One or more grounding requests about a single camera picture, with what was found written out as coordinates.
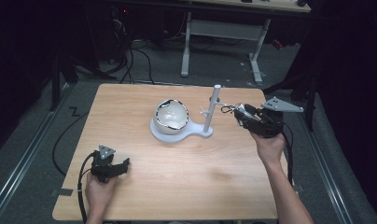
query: white sphere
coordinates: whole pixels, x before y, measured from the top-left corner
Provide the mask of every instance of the white sphere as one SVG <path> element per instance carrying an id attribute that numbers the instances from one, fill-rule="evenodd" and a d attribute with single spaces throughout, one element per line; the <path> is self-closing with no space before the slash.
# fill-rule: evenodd
<path id="1" fill-rule="evenodd" d="M 180 101 L 165 100 L 156 107 L 153 121 L 160 132 L 176 134 L 188 124 L 189 112 Z"/>

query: metal bracket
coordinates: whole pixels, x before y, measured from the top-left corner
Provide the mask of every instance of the metal bracket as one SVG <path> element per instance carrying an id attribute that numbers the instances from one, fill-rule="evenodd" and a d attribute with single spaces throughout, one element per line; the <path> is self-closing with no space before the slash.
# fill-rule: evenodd
<path id="1" fill-rule="evenodd" d="M 283 111 L 283 112 L 304 112 L 304 108 L 292 105 L 288 102 L 280 100 L 273 97 L 271 100 L 262 103 L 262 107 L 273 110 L 273 111 Z"/>
<path id="2" fill-rule="evenodd" d="M 99 152 L 101 154 L 101 159 L 104 160 L 107 157 L 113 155 L 113 153 L 115 153 L 116 150 L 111 148 L 111 147 L 106 147 L 106 146 L 100 144 L 99 145 Z"/>

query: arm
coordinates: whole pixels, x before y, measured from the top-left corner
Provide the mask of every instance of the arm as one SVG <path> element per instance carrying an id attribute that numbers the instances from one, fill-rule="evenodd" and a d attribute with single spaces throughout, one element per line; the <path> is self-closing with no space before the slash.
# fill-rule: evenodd
<path id="1" fill-rule="evenodd" d="M 87 174 L 86 196 L 90 205 L 87 224 L 103 223 L 104 215 L 113 196 L 118 177 L 111 178 L 106 184 L 98 181 L 96 176 Z"/>
<path id="2" fill-rule="evenodd" d="M 314 223 L 282 169 L 280 160 L 285 147 L 283 135 L 278 134 L 276 137 L 268 139 L 255 133 L 251 133 L 251 135 L 256 140 L 258 155 L 270 179 L 280 223 Z"/>

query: vertical rod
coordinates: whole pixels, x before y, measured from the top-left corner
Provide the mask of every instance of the vertical rod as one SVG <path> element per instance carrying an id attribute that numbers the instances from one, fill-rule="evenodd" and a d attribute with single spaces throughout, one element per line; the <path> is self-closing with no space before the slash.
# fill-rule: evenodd
<path id="1" fill-rule="evenodd" d="M 211 97 L 211 102 L 209 103 L 209 109 L 208 109 L 208 112 L 206 113 L 206 122 L 203 126 L 203 131 L 205 133 L 208 132 L 209 126 L 211 125 L 211 120 L 212 120 L 213 113 L 215 111 L 215 105 L 217 103 L 218 93 L 220 92 L 220 88 L 221 88 L 221 86 L 218 85 L 218 84 L 215 85 L 215 87 L 214 87 L 214 91 L 213 91 L 212 97 Z"/>

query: desk leg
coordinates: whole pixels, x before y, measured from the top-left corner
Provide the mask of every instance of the desk leg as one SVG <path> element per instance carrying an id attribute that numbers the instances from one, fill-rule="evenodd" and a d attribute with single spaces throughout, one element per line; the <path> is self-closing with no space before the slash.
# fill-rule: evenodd
<path id="1" fill-rule="evenodd" d="M 264 42 L 265 35 L 267 34 L 268 27 L 270 26 L 270 22 L 271 22 L 270 19 L 267 19 L 264 22 L 264 25 L 260 33 L 260 37 L 258 39 L 258 45 L 256 47 L 256 50 L 254 53 L 249 54 L 250 65 L 252 66 L 253 76 L 255 78 L 256 84 L 262 83 L 261 73 L 260 73 L 260 70 L 258 69 L 258 55 L 260 53 L 261 46 Z"/>
<path id="2" fill-rule="evenodd" d="M 182 77 L 189 76 L 189 36 L 191 31 L 191 12 L 188 12 L 188 21 L 186 25 L 186 45 L 185 51 L 183 52 L 183 62 L 182 62 Z"/>

